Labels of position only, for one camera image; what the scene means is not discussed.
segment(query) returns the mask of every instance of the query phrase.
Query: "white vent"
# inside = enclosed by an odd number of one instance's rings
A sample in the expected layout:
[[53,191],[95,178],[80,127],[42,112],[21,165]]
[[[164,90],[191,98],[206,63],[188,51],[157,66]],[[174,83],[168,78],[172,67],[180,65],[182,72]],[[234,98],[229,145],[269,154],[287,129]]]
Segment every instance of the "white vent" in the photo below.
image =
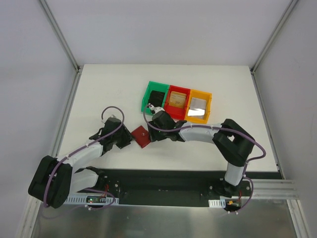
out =
[[[70,195],[68,196],[68,198],[66,199],[66,201],[64,202],[65,205],[86,205],[86,204],[90,204],[90,205],[108,205],[110,203],[112,203],[113,198],[112,197],[107,197],[107,198],[101,198],[99,201],[100,203],[87,203],[87,197],[90,197],[87,195]],[[112,205],[118,205],[119,204],[119,198],[115,199],[115,202]]]
[[226,201],[224,199],[209,200],[209,207],[212,207],[212,208],[225,208],[226,207]]

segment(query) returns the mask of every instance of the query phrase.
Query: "black object in green bin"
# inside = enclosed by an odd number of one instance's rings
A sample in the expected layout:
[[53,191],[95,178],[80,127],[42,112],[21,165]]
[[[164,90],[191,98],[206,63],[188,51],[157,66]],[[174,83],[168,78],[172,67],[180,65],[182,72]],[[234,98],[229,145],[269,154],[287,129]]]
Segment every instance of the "black object in green bin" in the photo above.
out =
[[148,103],[151,103],[154,107],[162,107],[165,93],[153,90],[150,93]]

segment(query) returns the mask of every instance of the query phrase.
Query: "gray wall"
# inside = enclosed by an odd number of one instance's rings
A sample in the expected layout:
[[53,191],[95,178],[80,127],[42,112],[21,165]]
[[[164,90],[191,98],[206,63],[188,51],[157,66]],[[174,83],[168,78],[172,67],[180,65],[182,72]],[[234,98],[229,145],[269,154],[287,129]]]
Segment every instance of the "gray wall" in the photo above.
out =
[[79,64],[252,66],[290,0],[48,0]]
[[285,175],[317,237],[317,1],[301,0],[256,72]]
[[0,32],[0,237],[12,238],[75,71],[37,1],[1,1]]

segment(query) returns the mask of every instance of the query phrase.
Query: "reflective floor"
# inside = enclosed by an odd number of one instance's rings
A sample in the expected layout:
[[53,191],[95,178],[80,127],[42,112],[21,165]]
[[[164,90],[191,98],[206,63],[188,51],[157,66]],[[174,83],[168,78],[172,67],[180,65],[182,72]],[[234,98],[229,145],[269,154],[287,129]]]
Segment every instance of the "reflective floor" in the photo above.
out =
[[101,211],[42,206],[33,238],[295,238],[286,201],[252,200],[238,215],[221,208],[113,206]]

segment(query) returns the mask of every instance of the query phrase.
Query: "metal frame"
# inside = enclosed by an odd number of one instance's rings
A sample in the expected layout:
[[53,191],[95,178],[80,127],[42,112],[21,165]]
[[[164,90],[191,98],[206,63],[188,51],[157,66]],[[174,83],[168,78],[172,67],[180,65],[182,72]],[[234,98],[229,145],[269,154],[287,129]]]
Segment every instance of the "metal frame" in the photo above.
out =
[[[63,116],[62,119],[60,121],[59,124],[59,129],[56,135],[56,139],[54,141],[53,147],[51,149],[51,155],[52,156],[56,156],[58,154],[58,151],[60,149],[61,146],[61,142],[62,142],[62,137],[64,135],[65,132],[65,128],[67,125],[67,121],[68,121],[68,117],[71,111],[71,106],[73,104],[74,98],[75,98],[75,93],[76,93],[76,89],[77,86],[79,84],[79,80],[80,80],[80,75],[81,75],[81,68],[78,65],[61,29],[59,28],[59,25],[57,23],[57,21],[54,18],[54,15],[49,7],[49,5],[47,4],[46,0],[38,0],[39,4],[41,6],[41,8],[43,9],[47,20],[49,22],[49,24],[51,25],[56,37],[58,38],[62,48],[64,49],[65,53],[67,54],[68,59],[70,60],[72,66],[74,67],[74,69],[76,70],[76,76],[74,78],[73,81],[73,85],[71,88],[71,91],[69,92],[69,97],[67,100],[67,104],[66,107],[64,109],[63,112]],[[272,34],[270,35],[267,43],[265,44],[263,50],[261,51],[259,57],[256,60],[256,63],[254,64],[254,66],[251,69],[251,74],[253,76],[253,80],[254,80],[254,85],[255,85],[255,90],[257,92],[258,95],[258,99],[259,99],[259,104],[263,113],[263,117],[264,117],[264,121],[265,121],[265,125],[269,134],[269,139],[273,148],[273,153],[274,153],[274,157],[277,160],[277,155],[276,155],[276,150],[275,150],[275,146],[274,143],[272,141],[272,137],[271,137],[271,133],[270,133],[270,129],[267,123],[267,119],[266,119],[266,115],[265,115],[265,109],[263,107],[263,103],[262,103],[262,99],[261,99],[261,95],[259,93],[257,84],[256,84],[256,80],[254,78],[254,73],[255,71],[259,68],[259,65],[261,64],[261,62],[263,61],[264,57],[266,56],[267,52],[269,51],[271,45],[273,44],[274,40],[276,39],[276,37],[278,36],[278,34],[280,33],[281,29],[284,27],[286,21],[288,20],[288,18],[290,17],[291,13],[293,12],[293,10],[295,9],[295,6],[297,5],[297,3],[299,2],[299,0],[291,0],[288,7],[286,8],[285,12],[283,13],[282,17],[280,18],[277,26],[275,27],[274,31],[272,32]],[[296,234],[299,238],[308,238],[310,237],[310,233],[307,229],[307,222],[306,219],[304,217],[304,214],[302,212],[302,207],[301,207],[301,203],[299,201],[299,197],[296,191],[296,187],[293,181],[291,180],[284,180],[284,179],[253,179],[254,181],[254,199],[283,199],[283,200],[287,200],[289,209],[290,209],[290,214],[293,220],[293,224],[296,230]],[[69,199],[67,200],[67,204],[69,202],[71,202],[71,198],[73,197],[73,195],[69,196]],[[40,201],[29,196],[28,202],[27,202],[27,207],[26,210],[24,212],[23,218],[22,218],[22,222],[21,222],[21,226],[18,230],[17,233],[17,237],[19,238],[29,238],[32,235],[32,231],[33,231],[33,227],[35,224],[35,220],[39,211],[39,206],[40,206]]]

